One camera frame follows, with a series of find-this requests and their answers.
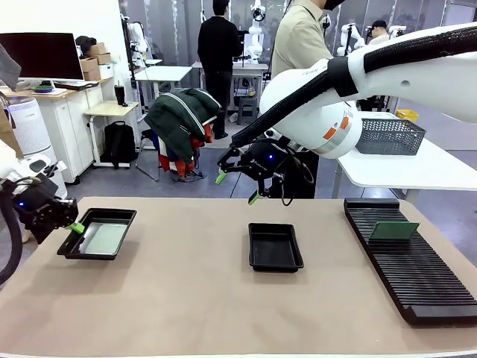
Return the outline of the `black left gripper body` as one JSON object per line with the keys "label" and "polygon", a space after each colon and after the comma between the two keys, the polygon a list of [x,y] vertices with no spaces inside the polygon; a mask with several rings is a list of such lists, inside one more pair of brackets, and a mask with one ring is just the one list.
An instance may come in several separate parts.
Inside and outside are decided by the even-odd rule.
{"label": "black left gripper body", "polygon": [[42,243],[53,230],[75,223],[77,200],[57,196],[58,187],[49,178],[29,178],[20,182],[17,189],[13,208],[38,243]]}

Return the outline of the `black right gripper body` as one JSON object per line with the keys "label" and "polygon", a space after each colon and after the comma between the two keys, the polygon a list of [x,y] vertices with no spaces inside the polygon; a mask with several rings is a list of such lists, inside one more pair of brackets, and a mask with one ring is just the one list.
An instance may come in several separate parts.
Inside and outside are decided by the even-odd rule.
{"label": "black right gripper body", "polygon": [[278,140],[257,139],[240,155],[238,165],[249,178],[265,178],[271,197],[283,197],[285,194],[285,174],[289,166],[294,165],[291,149],[282,148]]}

